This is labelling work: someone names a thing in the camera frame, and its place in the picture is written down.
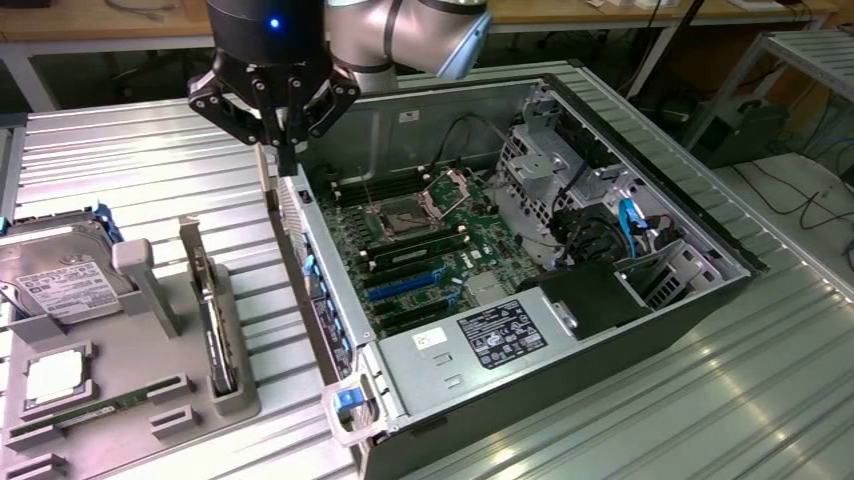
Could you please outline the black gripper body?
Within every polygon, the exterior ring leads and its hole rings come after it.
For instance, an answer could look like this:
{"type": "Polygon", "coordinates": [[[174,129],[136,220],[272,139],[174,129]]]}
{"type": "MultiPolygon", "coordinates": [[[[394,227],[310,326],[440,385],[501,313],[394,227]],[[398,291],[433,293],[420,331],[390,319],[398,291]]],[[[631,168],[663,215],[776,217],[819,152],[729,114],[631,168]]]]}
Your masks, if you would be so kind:
{"type": "Polygon", "coordinates": [[[253,66],[328,75],[324,8],[321,1],[209,0],[214,74],[253,66]]]}

